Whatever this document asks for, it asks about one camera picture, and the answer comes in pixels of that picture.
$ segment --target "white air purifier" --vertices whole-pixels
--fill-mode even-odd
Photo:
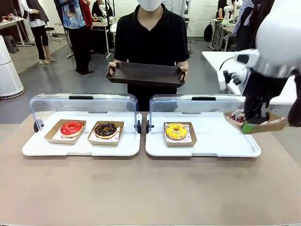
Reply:
[[[24,87],[0,35],[0,99],[18,97],[23,93]]]

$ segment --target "face mask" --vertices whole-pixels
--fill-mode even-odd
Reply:
[[[163,0],[138,0],[140,6],[145,10],[145,11],[155,11],[163,2]]]

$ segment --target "bag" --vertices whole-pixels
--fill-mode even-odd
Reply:
[[[211,42],[212,35],[213,35],[213,28],[212,28],[212,25],[209,24],[204,30],[204,40],[206,42]]]

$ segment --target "black shirt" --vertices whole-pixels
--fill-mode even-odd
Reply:
[[[138,64],[174,66],[189,59],[186,24],[183,18],[168,11],[164,4],[161,19],[148,31],[134,13],[118,21],[115,59]]]
[[[225,6],[227,6],[227,0],[219,0],[218,1],[216,18],[218,18],[218,10],[220,8],[222,8],[222,16],[225,17],[225,11],[224,11]]]

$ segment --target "person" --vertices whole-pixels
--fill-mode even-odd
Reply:
[[[235,0],[231,0],[232,5],[235,8]],[[218,0],[218,5],[217,5],[217,12],[215,18],[224,18],[225,17],[225,11],[224,8],[227,6],[227,0]]]
[[[86,23],[80,0],[54,0],[62,25],[69,33],[78,73],[92,73],[89,69],[90,49],[86,35]]]
[[[117,24],[115,60],[109,63],[113,74],[117,62],[165,65],[188,72],[189,53],[183,18],[167,10],[163,0],[138,0],[136,10]],[[177,88],[128,85],[127,93],[138,99],[139,111],[149,111],[155,94],[176,94]]]
[[[89,30],[91,30],[93,28],[93,20],[92,20],[92,15],[91,15],[91,11],[90,11],[90,0],[79,0],[80,6],[83,10],[83,14],[84,14],[84,19],[85,19],[85,23],[86,23],[86,31],[88,33]]]
[[[93,20],[92,20],[92,15],[90,11],[90,0],[79,0],[80,6],[83,10],[84,18],[85,18],[85,23],[86,23],[86,35],[87,35],[87,40],[88,40],[88,46],[89,50],[91,49],[90,47],[90,41],[91,41],[91,34],[90,30],[93,29]]]
[[[236,35],[236,51],[256,48],[257,30],[269,14],[274,0],[244,0],[232,35]]]
[[[39,53],[39,64],[48,65],[50,62],[56,61],[49,52],[48,36],[45,30],[46,22],[48,22],[49,19],[43,7],[39,4],[38,0],[20,0],[20,4],[24,9],[24,19],[29,18],[29,26],[31,27]]]
[[[96,0],[93,4],[93,7],[92,7],[92,15],[95,16],[95,17],[103,17],[103,13],[102,11],[100,10],[100,6],[101,5],[105,5],[105,0]],[[110,6],[110,2],[107,1],[107,6],[109,7],[108,8],[108,13],[109,13],[109,17],[110,16],[113,16],[113,10]]]

